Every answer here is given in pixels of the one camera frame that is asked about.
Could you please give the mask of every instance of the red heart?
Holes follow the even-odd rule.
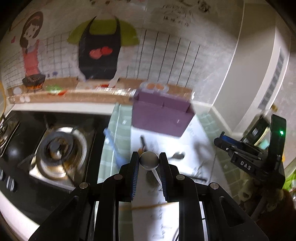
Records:
[[[113,49],[109,48],[108,46],[104,46],[101,52],[102,52],[102,55],[109,55],[113,52]]]
[[[101,48],[93,49],[89,52],[89,56],[93,59],[99,59],[102,56]]]

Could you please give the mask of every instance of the stove knob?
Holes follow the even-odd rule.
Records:
[[[7,183],[6,183],[6,188],[11,191],[14,192],[15,191],[15,181],[12,177],[8,177],[7,179]]]
[[[0,181],[4,181],[4,172],[1,168],[0,168]]]

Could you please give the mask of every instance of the blue utensil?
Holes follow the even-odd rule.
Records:
[[[118,168],[120,169],[121,166],[124,164],[127,164],[128,161],[119,154],[118,148],[114,142],[114,138],[113,138],[111,132],[107,128],[105,128],[103,133],[104,133],[105,137],[109,139],[109,143],[111,144],[111,146],[114,150],[116,164],[117,164]]]

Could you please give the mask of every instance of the purple box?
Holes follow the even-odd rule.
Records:
[[[186,99],[137,91],[131,123],[136,128],[180,137],[193,116],[194,111]]]

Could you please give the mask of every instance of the wall mural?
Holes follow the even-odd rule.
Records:
[[[196,100],[212,103],[235,48],[242,2],[33,0],[0,43],[1,79],[10,96],[132,78],[188,87]]]

